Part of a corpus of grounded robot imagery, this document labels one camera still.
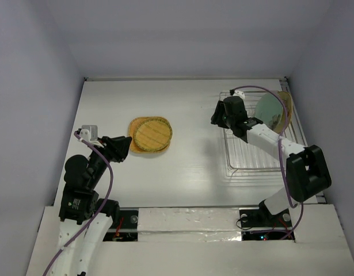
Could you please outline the large orange woven plate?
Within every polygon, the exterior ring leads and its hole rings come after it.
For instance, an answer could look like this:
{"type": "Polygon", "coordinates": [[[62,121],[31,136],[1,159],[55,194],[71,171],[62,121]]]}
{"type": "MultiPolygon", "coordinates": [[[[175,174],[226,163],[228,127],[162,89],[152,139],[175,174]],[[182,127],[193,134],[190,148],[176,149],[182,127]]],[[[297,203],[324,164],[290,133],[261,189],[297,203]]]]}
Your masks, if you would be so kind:
{"type": "Polygon", "coordinates": [[[173,130],[164,117],[138,117],[131,121],[128,135],[132,137],[132,152],[155,154],[170,146],[173,130]]]}

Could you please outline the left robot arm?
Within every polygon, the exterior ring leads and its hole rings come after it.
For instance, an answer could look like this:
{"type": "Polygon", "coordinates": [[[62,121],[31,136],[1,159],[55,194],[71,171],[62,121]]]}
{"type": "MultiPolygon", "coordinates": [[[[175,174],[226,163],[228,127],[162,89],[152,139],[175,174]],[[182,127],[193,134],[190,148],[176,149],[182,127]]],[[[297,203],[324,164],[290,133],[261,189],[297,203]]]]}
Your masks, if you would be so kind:
{"type": "Polygon", "coordinates": [[[91,137],[86,129],[75,131],[74,136],[92,152],[88,158],[74,155],[64,166],[57,252],[44,275],[90,275],[105,234],[120,220],[119,203],[109,199],[113,186],[109,185],[104,198],[95,188],[105,171],[114,180],[111,163],[126,159],[131,137],[91,137]]]}

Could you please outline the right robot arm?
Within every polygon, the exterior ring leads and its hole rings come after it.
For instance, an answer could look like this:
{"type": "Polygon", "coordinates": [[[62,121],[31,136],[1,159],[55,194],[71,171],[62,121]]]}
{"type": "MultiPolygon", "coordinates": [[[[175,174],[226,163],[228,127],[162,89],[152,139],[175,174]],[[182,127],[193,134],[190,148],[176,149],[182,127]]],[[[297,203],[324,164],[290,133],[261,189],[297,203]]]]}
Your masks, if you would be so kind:
{"type": "Polygon", "coordinates": [[[294,143],[269,129],[261,120],[248,117],[240,97],[230,96],[218,101],[211,124],[231,130],[235,137],[263,150],[279,162],[284,187],[259,203],[258,215],[255,216],[259,223],[273,224],[282,211],[304,203],[331,186],[332,180],[320,147],[294,143]]]}

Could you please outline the teal floral ceramic plate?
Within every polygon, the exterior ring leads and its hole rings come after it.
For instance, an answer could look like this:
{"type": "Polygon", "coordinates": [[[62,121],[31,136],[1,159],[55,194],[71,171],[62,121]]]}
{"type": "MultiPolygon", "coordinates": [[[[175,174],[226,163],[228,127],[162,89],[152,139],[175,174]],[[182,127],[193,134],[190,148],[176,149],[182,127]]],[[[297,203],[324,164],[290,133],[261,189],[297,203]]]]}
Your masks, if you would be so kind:
{"type": "Polygon", "coordinates": [[[254,116],[261,120],[271,130],[274,130],[283,115],[283,106],[277,99],[278,92],[266,93],[257,102],[254,116]]]}

